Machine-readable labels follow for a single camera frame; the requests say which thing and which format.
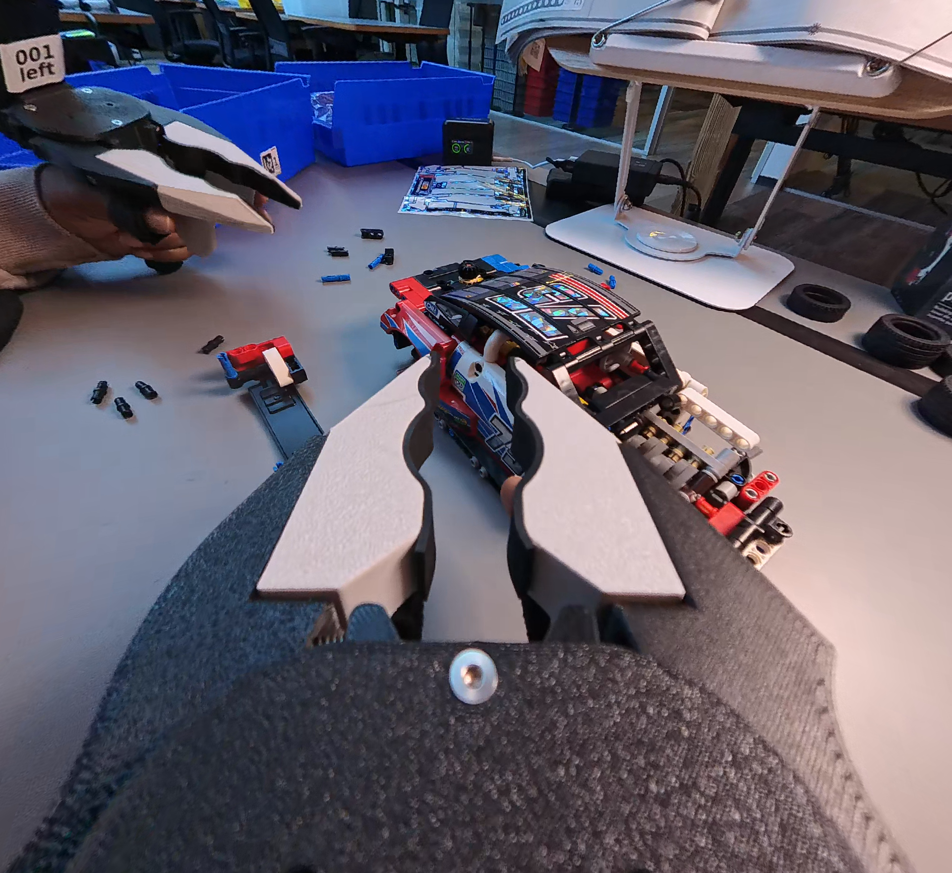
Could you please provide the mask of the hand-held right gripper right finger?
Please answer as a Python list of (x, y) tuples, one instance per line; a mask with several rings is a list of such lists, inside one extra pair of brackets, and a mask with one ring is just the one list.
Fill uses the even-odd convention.
[(678, 605), (686, 594), (619, 441), (522, 358), (506, 367), (512, 491), (506, 558), (530, 641), (565, 610)]

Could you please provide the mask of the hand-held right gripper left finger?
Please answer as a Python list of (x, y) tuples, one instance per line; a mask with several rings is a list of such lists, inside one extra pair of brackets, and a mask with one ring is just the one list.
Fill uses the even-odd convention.
[(435, 570), (431, 490), (441, 379), (422, 358), (333, 427), (256, 583), (261, 598), (334, 605), (342, 623), (379, 605), (403, 639), (422, 638)]

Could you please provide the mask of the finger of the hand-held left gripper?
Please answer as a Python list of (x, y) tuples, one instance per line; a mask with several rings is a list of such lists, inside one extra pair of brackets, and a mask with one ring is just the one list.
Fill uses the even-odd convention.
[(301, 209), (303, 202), (296, 192), (227, 138), (182, 121), (162, 125), (161, 133), (161, 155), (176, 171), (203, 179), (213, 176), (219, 184), (249, 189)]
[(256, 209), (253, 196), (258, 186), (274, 186), (275, 177), (240, 150), (205, 158), (216, 170), (195, 176), (145, 150), (108, 149), (95, 156), (95, 170), (110, 189), (117, 223), (135, 234), (151, 233), (144, 214), (155, 207), (199, 222), (272, 233), (273, 224)]

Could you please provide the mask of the black lego wing red blue ends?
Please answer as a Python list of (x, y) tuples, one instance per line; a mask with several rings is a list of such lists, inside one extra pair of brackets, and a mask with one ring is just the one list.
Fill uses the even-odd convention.
[(241, 375), (241, 385), (230, 388), (249, 396), (283, 461), (313, 439), (326, 438), (325, 430), (299, 391), (307, 375), (286, 337), (273, 337), (221, 353), (229, 356)]

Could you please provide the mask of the red white blue lego car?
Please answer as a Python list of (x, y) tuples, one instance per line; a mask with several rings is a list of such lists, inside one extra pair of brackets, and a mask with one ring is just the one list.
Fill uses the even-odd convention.
[(678, 369), (652, 320), (616, 289), (564, 269), (463, 260), (389, 285), (380, 327), (414, 359), (440, 358), (436, 417), (484, 480), (520, 476), (506, 363), (525, 359), (621, 444), (639, 451), (756, 569), (792, 536), (760, 436)]

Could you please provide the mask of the person's left forearm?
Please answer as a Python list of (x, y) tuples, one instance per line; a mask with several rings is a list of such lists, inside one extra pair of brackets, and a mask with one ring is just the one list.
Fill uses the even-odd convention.
[(91, 247), (56, 224), (39, 194), (43, 165), (1, 172), (1, 289), (27, 291), (95, 259)]

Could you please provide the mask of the lego sticker sheet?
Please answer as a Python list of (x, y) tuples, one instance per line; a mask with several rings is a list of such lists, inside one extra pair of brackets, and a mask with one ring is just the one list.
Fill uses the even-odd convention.
[(423, 165), (399, 212), (531, 222), (529, 184), (518, 165)]

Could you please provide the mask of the person's left hand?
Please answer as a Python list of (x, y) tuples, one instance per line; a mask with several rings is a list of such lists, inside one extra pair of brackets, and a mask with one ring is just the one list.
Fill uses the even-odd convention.
[(56, 166), (42, 165), (37, 177), (38, 196), (51, 219), (108, 260), (182, 263), (192, 257), (176, 231), (174, 218), (160, 207), (144, 209), (143, 221), (160, 235), (151, 245), (119, 228), (110, 216), (107, 199), (86, 182)]

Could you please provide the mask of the blue plastic bin with label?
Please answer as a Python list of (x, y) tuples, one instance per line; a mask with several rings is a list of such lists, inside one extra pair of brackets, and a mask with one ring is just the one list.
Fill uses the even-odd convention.
[(303, 75), (165, 63), (141, 97), (196, 118), (288, 181), (315, 162), (310, 94)]

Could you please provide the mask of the black office chair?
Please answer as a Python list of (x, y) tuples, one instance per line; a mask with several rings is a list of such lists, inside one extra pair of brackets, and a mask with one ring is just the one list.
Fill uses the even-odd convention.
[(293, 61), (292, 36), (272, 0), (248, 0), (268, 41), (268, 63)]
[(447, 38), (454, 5), (455, 0), (422, 0), (419, 25), (444, 29), (446, 34), (423, 38), (416, 43), (418, 63), (433, 62), (448, 65)]

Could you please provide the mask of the long background table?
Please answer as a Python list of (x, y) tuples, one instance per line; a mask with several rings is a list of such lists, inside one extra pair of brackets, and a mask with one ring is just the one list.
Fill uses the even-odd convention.
[(295, 23), (301, 28), (313, 27), (344, 33), (366, 35), (376, 39), (383, 39), (384, 41), (394, 45), (414, 45), (420, 41), (446, 39), (450, 34), (449, 28), (420, 24), (353, 18), (304, 18), (292, 17), (285, 13), (279, 13), (278, 17), (282, 22)]

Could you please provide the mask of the white book stand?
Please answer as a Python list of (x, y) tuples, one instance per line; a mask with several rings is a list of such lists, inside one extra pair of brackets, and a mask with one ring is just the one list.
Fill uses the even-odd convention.
[[(861, 57), (819, 47), (788, 47)], [(755, 305), (794, 268), (778, 253), (756, 248), (754, 241), (801, 151), (794, 153), (791, 148), (787, 164), (756, 224), (739, 237), (712, 225), (684, 221), (641, 205), (632, 206), (622, 196), (622, 190), (634, 155), (632, 146), (643, 84), (627, 81), (617, 201), (551, 225), (546, 229), (547, 236), (708, 307), (739, 311)]]

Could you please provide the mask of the black charger with green lights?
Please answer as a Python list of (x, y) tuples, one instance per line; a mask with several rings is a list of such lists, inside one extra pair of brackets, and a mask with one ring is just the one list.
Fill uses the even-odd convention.
[(446, 119), (442, 164), (493, 165), (495, 125), (492, 119)]

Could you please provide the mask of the black power adapter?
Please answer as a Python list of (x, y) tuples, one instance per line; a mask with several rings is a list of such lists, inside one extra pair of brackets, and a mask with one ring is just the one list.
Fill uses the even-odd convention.
[[(573, 204), (614, 204), (622, 157), (589, 149), (575, 159), (548, 159), (553, 166), (545, 183), (546, 200)], [(663, 161), (633, 157), (628, 164), (622, 196), (632, 206), (642, 205), (659, 184)]]

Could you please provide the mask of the stack of blue red crates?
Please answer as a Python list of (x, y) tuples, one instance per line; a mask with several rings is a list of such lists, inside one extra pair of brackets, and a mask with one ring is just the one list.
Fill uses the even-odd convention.
[(526, 66), (525, 115), (552, 118), (570, 128), (611, 128), (624, 115), (625, 81), (574, 73), (557, 65), (545, 50), (541, 66)]

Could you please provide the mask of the dark cardboard box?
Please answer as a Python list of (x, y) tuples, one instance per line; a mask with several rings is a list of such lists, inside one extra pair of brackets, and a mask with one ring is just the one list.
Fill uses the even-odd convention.
[(940, 225), (891, 288), (900, 312), (951, 331), (951, 221)]

